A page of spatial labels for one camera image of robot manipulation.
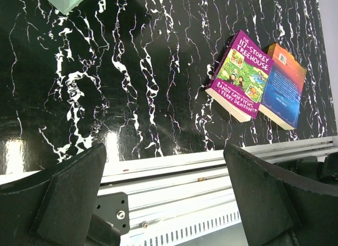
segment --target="purple book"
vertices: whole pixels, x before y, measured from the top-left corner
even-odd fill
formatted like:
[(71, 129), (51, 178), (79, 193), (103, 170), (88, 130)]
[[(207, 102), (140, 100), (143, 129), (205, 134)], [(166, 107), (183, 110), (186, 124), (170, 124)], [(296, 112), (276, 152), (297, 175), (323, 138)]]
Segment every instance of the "purple book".
[(274, 61), (243, 32), (228, 46), (206, 92), (238, 121), (257, 117)]

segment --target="blue book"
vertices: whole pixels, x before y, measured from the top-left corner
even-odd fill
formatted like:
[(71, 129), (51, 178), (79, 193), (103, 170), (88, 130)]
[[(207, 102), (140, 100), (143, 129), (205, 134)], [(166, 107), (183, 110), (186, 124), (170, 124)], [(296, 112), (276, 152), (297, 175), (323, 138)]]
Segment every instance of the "blue book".
[(259, 111), (285, 130), (297, 128), (307, 70), (278, 43), (269, 47), (274, 60)]

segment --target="book spine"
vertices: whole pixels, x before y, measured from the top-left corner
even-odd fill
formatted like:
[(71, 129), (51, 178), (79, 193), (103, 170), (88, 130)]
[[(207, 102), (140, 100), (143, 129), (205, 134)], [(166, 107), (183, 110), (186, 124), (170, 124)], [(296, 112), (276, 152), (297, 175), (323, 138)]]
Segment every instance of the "book spine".
[(232, 48), (232, 46), (233, 46), (235, 40), (236, 40), (236, 38), (237, 38), (237, 35), (238, 35), (238, 33), (236, 33), (236, 34), (233, 36), (233, 38), (232, 38), (232, 40), (231, 40), (229, 46), (228, 46), (227, 49), (226, 49), (226, 52), (224, 53), (222, 59), (220, 60), (220, 63), (218, 64), (217, 68), (215, 69), (214, 74), (212, 75), (212, 79), (213, 79), (213, 80), (216, 79), (218, 73), (220, 72), (220, 70), (221, 70), (221, 68), (222, 68), (222, 66), (223, 66), (223, 64), (224, 64), (224, 61), (226, 60), (226, 58), (227, 58), (227, 56), (228, 56), (228, 54), (229, 54), (229, 52), (230, 52), (230, 50), (231, 50), (231, 48)]

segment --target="book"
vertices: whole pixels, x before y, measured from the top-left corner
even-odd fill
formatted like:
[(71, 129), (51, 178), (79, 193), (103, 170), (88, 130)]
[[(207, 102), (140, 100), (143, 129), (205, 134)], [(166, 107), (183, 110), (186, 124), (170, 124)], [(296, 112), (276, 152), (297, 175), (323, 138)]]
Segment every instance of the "book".
[(206, 92), (239, 122), (256, 118), (273, 60), (244, 33), (237, 32)]
[(274, 60), (259, 110), (285, 130), (297, 128), (307, 70), (278, 43), (268, 55)]

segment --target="gray floor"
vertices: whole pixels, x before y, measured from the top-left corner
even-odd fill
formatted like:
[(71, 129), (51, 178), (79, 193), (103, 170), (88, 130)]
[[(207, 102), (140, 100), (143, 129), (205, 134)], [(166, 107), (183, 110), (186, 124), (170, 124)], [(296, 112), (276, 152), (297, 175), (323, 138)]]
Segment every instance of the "gray floor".
[(207, 234), (189, 242), (181, 243), (180, 246), (247, 246), (242, 223), (229, 228)]

